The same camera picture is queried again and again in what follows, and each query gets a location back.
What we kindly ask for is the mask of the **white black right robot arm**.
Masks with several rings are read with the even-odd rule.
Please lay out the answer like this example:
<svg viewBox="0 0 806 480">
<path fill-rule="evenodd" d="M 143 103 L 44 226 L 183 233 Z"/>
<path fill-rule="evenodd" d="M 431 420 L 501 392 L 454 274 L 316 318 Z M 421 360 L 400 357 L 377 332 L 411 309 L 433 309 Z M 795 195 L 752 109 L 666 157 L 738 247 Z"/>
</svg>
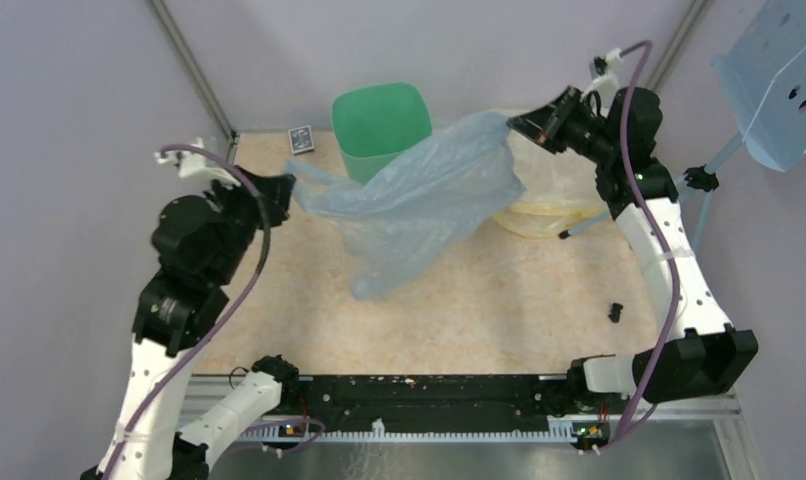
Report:
<svg viewBox="0 0 806 480">
<path fill-rule="evenodd" d="M 637 259 L 660 321 L 659 347 L 572 362 L 565 397 L 591 412 L 606 394 L 658 404 L 727 393 L 756 356 L 751 330 L 739 330 L 715 300 L 682 222 L 679 192 L 655 157 L 663 121 L 659 97 L 620 89 L 606 114 L 567 87 L 556 99 L 512 116 L 507 125 L 552 154 L 572 151 L 595 166 L 596 190 Z"/>
</svg>

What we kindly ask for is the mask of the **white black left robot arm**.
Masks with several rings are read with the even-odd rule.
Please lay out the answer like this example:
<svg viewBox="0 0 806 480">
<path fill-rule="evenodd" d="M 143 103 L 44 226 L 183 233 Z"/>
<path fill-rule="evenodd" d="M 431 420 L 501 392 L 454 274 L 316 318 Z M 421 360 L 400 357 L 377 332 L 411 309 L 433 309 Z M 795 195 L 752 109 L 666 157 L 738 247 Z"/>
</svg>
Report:
<svg viewBox="0 0 806 480">
<path fill-rule="evenodd" d="M 296 368 L 267 356 L 226 397 L 181 426 L 180 412 L 201 346 L 229 301 L 228 285 L 258 231 L 288 217 L 296 179 L 247 174 L 243 186 L 211 183 L 169 202 L 151 236 L 159 269 L 139 295 L 132 363 L 109 449 L 85 479 L 205 479 L 251 423 L 298 404 Z"/>
</svg>

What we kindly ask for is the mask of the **green plastic trash bin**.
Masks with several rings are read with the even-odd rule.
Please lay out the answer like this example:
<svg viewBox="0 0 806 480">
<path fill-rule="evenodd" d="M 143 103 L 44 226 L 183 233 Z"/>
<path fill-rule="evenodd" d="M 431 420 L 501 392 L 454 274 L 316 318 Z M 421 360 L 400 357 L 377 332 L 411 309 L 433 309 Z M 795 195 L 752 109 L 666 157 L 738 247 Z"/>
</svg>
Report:
<svg viewBox="0 0 806 480">
<path fill-rule="evenodd" d="M 360 184 L 433 131 L 421 92 L 404 82 L 339 95 L 332 103 L 330 120 L 347 175 Z"/>
</svg>

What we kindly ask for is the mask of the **blue plastic trash bag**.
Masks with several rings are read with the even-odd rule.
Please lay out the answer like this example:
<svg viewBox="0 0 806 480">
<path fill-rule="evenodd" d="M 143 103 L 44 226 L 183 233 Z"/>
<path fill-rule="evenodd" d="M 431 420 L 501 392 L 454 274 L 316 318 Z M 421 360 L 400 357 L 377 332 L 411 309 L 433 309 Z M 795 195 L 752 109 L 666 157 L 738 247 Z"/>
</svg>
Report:
<svg viewBox="0 0 806 480">
<path fill-rule="evenodd" d="M 293 199 L 332 224 L 354 256 L 354 299 L 378 299 L 411 282 L 446 247 L 522 197 L 508 121 L 494 111 L 468 115 L 404 151 L 365 184 L 286 163 L 285 173 L 296 178 Z"/>
</svg>

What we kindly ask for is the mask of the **clear yellow plastic bag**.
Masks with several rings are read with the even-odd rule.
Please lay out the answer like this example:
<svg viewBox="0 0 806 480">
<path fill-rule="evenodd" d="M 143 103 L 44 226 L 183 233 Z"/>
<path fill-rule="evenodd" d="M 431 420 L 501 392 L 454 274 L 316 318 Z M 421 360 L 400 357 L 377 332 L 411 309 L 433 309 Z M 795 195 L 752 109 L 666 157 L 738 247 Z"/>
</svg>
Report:
<svg viewBox="0 0 806 480">
<path fill-rule="evenodd" d="M 595 165 L 572 150 L 552 154 L 512 130 L 507 138 L 514 173 L 525 187 L 520 200 L 492 215 L 502 228 L 525 238 L 551 238 L 600 214 Z"/>
</svg>

